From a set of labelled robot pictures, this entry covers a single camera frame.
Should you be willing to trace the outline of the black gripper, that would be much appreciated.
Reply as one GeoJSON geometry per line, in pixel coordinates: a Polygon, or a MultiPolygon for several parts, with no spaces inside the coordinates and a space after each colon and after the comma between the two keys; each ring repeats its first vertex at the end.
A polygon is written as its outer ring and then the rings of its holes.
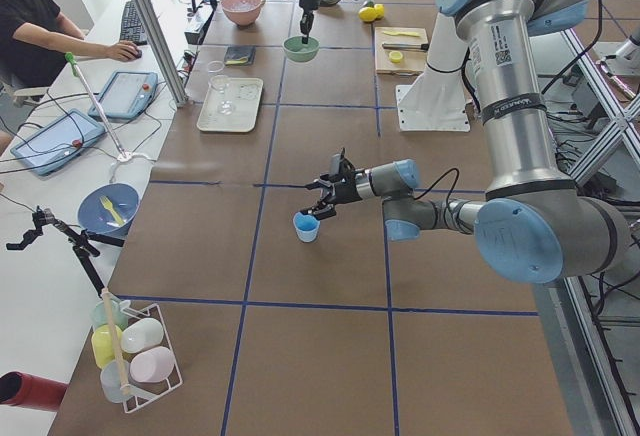
{"type": "Polygon", "coordinates": [[[314,14],[313,12],[319,8],[320,0],[299,0],[299,5],[303,10],[299,27],[300,32],[303,35],[303,44],[307,45],[310,39],[310,32],[313,27],[314,14]]]}
{"type": "Polygon", "coordinates": [[[336,216],[337,204],[352,203],[371,197],[369,174],[365,170],[337,175],[322,174],[304,187],[307,190],[321,189],[328,192],[313,206],[300,210],[301,214],[312,216],[316,220],[336,216]]]}

